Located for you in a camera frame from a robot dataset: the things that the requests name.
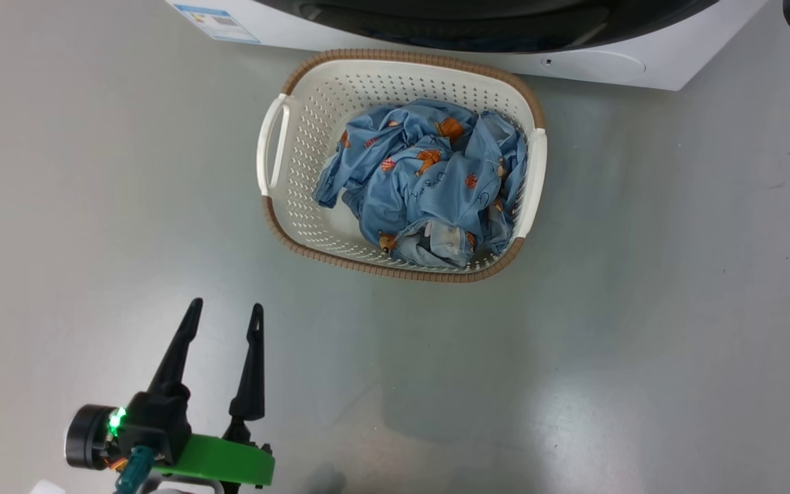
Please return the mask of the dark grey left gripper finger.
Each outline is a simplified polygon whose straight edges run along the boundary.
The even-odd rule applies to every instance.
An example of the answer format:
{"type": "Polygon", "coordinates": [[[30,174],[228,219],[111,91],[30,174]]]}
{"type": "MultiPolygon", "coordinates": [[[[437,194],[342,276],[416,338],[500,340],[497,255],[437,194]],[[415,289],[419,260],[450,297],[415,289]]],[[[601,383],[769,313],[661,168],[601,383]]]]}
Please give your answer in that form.
{"type": "Polygon", "coordinates": [[[248,352],[237,393],[230,403],[230,424],[223,435],[224,440],[236,443],[250,443],[251,432],[247,422],[265,416],[264,311],[260,303],[252,307],[246,340],[248,352]]]}
{"type": "Polygon", "coordinates": [[[194,341],[198,327],[200,327],[202,309],[203,300],[201,298],[195,298],[189,303],[178,330],[173,335],[147,389],[148,394],[166,398],[189,399],[189,390],[182,384],[182,378],[184,377],[189,345],[194,341]]]}

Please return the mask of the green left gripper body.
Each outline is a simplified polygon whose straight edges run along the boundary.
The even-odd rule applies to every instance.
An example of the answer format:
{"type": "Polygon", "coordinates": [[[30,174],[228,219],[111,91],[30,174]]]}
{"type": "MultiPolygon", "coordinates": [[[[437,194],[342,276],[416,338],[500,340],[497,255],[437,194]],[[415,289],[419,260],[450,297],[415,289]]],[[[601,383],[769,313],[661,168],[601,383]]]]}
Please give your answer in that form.
{"type": "Polygon", "coordinates": [[[154,472],[231,484],[272,485],[276,461],[272,453],[261,448],[194,434],[173,465],[157,464],[154,472]]]}

